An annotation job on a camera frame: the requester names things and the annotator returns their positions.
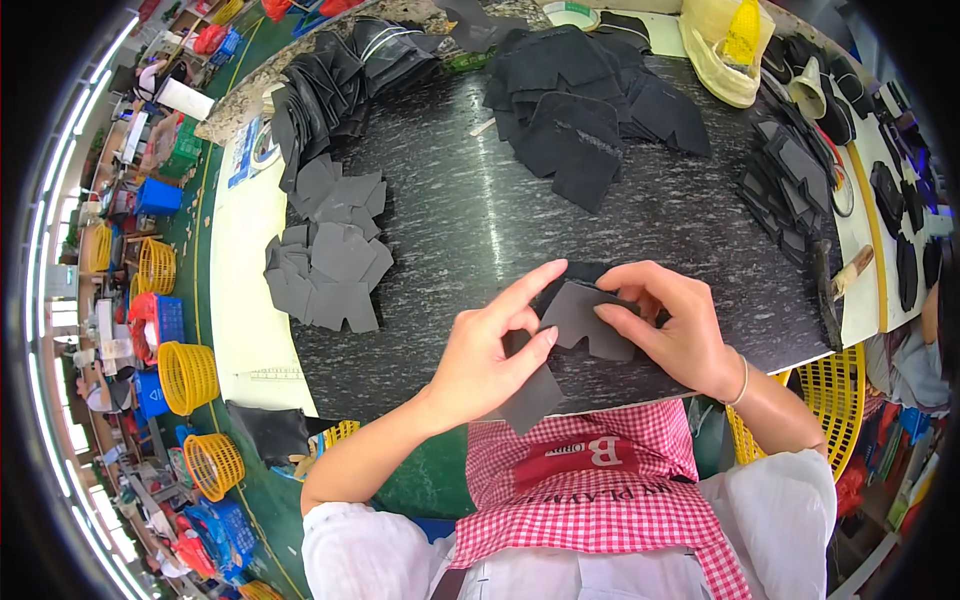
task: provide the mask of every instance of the red label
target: red label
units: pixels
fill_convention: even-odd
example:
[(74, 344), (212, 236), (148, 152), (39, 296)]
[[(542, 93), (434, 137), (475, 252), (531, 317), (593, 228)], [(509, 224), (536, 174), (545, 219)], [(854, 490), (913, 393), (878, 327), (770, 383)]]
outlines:
[(551, 475), (603, 468), (636, 472), (633, 446), (618, 436), (587, 435), (563, 442), (534, 444), (514, 469), (516, 492), (524, 492)]

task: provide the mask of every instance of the woman's left hand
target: woman's left hand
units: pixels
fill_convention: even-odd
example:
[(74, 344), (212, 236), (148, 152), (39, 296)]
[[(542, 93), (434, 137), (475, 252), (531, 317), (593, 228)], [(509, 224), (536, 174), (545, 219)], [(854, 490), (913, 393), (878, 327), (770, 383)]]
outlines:
[[(487, 415), (543, 364), (557, 342), (557, 327), (538, 333), (540, 319), (530, 301), (565, 270), (565, 259), (548, 262), (486, 308), (457, 315), (433, 380), (414, 398), (436, 433)], [(533, 338), (507, 358), (500, 339), (512, 329), (525, 329)]]

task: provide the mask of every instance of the worker table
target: worker table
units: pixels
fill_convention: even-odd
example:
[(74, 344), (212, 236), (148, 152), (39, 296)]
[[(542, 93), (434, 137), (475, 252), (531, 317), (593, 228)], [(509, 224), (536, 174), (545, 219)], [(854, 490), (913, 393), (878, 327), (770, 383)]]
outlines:
[[(658, 76), (701, 109), (712, 157), (627, 142), (622, 180), (598, 214), (551, 192), (517, 162), (495, 128), (470, 131), (487, 76), (448, 76), (374, 103), (359, 139), (331, 153), (347, 175), (382, 171), (380, 239), (395, 266), (372, 292), (380, 329), (354, 334), (290, 323), (306, 384), (323, 418), (372, 420), (429, 382), (454, 316), (478, 308), (548, 260), (622, 264), (656, 260), (712, 288), (724, 340), (759, 369), (777, 372), (829, 353), (812, 269), (799, 270), (735, 193), (751, 151), (762, 96), (741, 110), (699, 83), (686, 59), (650, 57)], [(841, 266), (832, 220), (831, 263)], [(287, 225), (300, 223), (288, 206)], [(643, 352), (631, 363), (555, 351), (549, 361), (576, 414), (689, 394)]]

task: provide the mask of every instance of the hammer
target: hammer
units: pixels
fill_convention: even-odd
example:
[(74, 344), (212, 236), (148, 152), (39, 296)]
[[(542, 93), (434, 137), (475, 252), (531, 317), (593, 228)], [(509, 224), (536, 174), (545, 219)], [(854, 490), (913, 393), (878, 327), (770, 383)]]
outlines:
[(839, 352), (843, 349), (840, 339), (840, 322), (837, 320), (836, 302), (843, 298), (847, 289), (874, 260), (874, 247), (867, 244), (856, 253), (853, 260), (840, 270), (836, 276), (830, 276), (830, 241), (817, 240), (813, 243), (813, 271), (817, 277), (817, 296), (820, 301), (820, 313), (827, 327), (827, 342), (830, 349)]

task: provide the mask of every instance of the hand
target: hand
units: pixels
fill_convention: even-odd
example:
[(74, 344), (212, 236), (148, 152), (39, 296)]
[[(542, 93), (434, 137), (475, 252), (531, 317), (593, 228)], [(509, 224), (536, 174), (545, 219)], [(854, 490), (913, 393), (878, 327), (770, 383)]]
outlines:
[[(608, 292), (619, 290), (620, 298), (636, 302), (643, 319), (616, 304), (600, 304), (594, 311), (668, 375), (722, 402), (736, 399), (743, 387), (743, 365), (736, 351), (724, 346), (708, 285), (651, 260), (614, 267), (596, 285)], [(661, 308), (670, 319), (656, 329)]]
[[(540, 319), (530, 301), (565, 270), (565, 259), (546, 263), (486, 308), (457, 315), (433, 380), (414, 399), (436, 433), (488, 414), (543, 364), (557, 342), (557, 327), (538, 333)], [(533, 338), (507, 358), (500, 338), (512, 329), (526, 329)]]

